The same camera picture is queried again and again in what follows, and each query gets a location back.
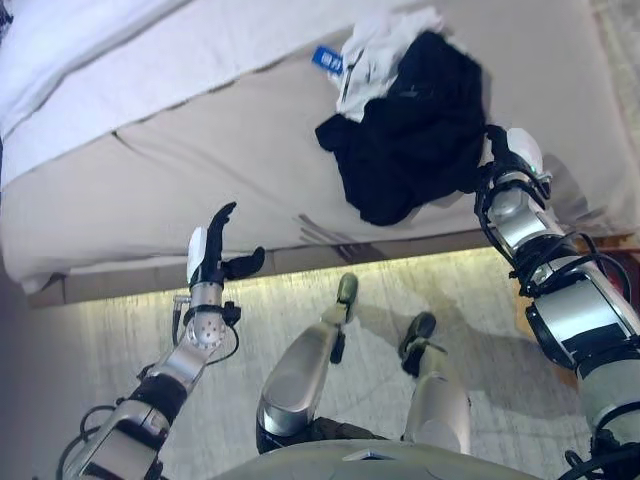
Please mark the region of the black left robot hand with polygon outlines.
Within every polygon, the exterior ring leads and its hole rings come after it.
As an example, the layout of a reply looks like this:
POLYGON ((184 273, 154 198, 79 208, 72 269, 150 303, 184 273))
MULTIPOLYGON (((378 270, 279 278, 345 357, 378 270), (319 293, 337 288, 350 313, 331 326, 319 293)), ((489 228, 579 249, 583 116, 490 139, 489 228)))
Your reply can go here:
POLYGON ((224 205, 208 227, 197 227, 188 245, 186 280, 190 288, 199 283, 224 286, 227 280, 241 280, 258 273, 263 267, 266 251, 257 247, 251 255, 230 260, 222 259, 223 231, 236 208, 236 202, 224 205))

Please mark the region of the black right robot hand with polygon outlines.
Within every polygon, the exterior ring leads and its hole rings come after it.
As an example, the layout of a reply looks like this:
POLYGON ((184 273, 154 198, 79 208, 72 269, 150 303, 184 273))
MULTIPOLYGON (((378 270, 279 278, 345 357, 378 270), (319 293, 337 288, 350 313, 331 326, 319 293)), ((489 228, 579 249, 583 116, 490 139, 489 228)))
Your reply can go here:
POLYGON ((505 164, 508 159, 517 158, 536 177, 546 174, 543 156, 536 140, 523 128, 505 129, 490 124, 486 126, 486 137, 494 160, 505 164))

